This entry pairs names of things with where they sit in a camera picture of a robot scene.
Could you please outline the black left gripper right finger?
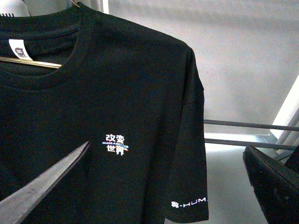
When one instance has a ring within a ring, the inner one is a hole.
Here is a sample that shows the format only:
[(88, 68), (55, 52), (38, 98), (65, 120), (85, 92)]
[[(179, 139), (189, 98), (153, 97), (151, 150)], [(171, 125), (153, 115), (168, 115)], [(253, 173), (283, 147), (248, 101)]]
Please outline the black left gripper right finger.
[(282, 163), (253, 146), (247, 146), (243, 161), (249, 181), (269, 224), (299, 222), (299, 149)]

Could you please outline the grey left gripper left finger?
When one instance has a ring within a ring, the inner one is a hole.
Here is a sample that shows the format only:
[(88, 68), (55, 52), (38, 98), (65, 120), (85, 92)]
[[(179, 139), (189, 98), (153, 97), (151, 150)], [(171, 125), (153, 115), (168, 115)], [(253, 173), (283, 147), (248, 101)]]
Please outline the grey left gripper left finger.
[(0, 202), (0, 222), (20, 224), (89, 151), (85, 142), (30, 183)]

